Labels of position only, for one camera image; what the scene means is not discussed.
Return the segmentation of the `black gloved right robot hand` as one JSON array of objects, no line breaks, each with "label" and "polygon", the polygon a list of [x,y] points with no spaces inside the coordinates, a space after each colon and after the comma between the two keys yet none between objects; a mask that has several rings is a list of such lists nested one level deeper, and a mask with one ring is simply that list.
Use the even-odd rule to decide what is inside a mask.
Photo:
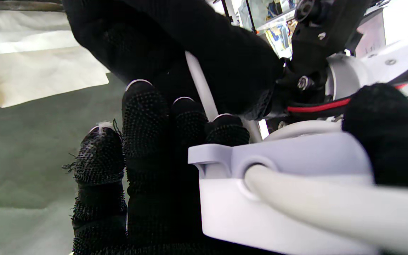
[{"label": "black gloved right robot hand", "polygon": [[[123,133],[101,123],[81,142],[73,171],[75,255],[270,255],[203,234],[199,172],[188,149],[239,146],[250,135],[238,116],[209,122],[200,103],[167,103],[151,84],[123,95]],[[377,184],[408,187],[408,99],[387,84],[361,88],[350,100],[342,129],[359,140]]]}]

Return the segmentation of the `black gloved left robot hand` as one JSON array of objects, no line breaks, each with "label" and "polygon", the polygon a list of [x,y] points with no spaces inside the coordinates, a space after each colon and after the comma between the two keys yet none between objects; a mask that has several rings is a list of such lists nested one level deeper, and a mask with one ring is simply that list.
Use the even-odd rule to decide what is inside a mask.
[{"label": "black gloved left robot hand", "polygon": [[199,100],[197,58],[219,113],[265,118],[283,63],[271,46],[204,0],[64,0],[77,42],[124,83],[143,79],[172,103]]}]

